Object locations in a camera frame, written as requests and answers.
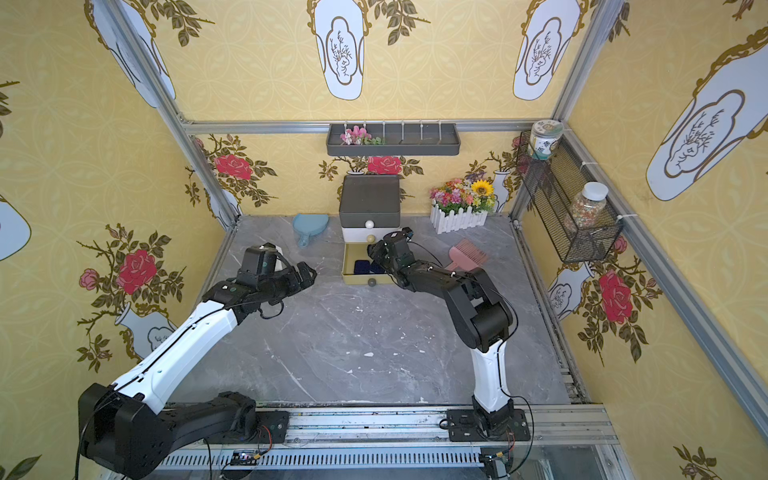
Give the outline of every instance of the red rose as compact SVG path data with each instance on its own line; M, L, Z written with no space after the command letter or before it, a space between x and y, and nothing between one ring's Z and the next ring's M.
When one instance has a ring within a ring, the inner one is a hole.
M630 288L613 270L600 277L600 288L603 290L603 308L608 320L624 323L632 314Z
M125 256L117 283L125 293L132 295L139 287L149 283L155 273L157 267L154 265L154 257L147 254L146 250L136 250Z
M234 155L218 157L216 159L216 170L222 174L232 175L243 180L250 180L250 176L253 173L253 170L251 170L250 165L244 158L235 157Z
M380 175L397 175L402 171L402 162L397 157L369 157L368 171Z

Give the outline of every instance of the pink rose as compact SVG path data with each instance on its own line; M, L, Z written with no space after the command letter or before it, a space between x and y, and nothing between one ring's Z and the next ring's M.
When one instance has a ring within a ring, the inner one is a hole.
M232 175L233 177L241 178L243 180L250 180L250 176L253 173L253 170L251 170L250 165L244 158L236 157L234 155L218 157L215 162L216 170L222 174Z
M132 295L142 285L149 283L156 273L154 257L146 250L136 250L125 256L125 261L118 273L117 284L125 290L125 293Z
M87 268L80 275L80 286L86 290L93 290L96 288L96 282L98 281L98 272L92 268Z
M614 250L616 250L616 253L624 253L626 249L627 249L627 240L621 235L619 235L616 241L614 242Z
M397 175L402 171L402 162L397 157L369 157L368 171L379 175Z
M603 308L605 316L611 322L624 323L632 314L632 292L614 270L609 270L600 277L603 290Z

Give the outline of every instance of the sunflower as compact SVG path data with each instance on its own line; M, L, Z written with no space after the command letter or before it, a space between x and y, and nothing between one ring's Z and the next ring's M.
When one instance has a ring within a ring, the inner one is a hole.
M485 180L478 180L472 184L473 191L481 197L493 195L493 187Z

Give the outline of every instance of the black mesh basket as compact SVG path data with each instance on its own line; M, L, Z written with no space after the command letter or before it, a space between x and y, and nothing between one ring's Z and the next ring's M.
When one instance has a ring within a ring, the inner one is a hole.
M564 138L549 160L541 161L528 155L530 132L523 132L520 137L518 172L560 260L563 263L603 260L624 227L617 219L610 194L595 225L579 227L571 216L571 202L584 184L594 178L581 167Z

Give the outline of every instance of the gray shelf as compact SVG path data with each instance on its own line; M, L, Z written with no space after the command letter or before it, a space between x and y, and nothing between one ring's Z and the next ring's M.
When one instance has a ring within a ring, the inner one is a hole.
M347 124L352 129L355 124ZM462 145L456 124L398 124L369 123L366 131L374 138L384 139L383 145L345 145L341 135L346 131L344 124L331 124L328 129L326 146L332 157L371 157L399 155L458 155Z

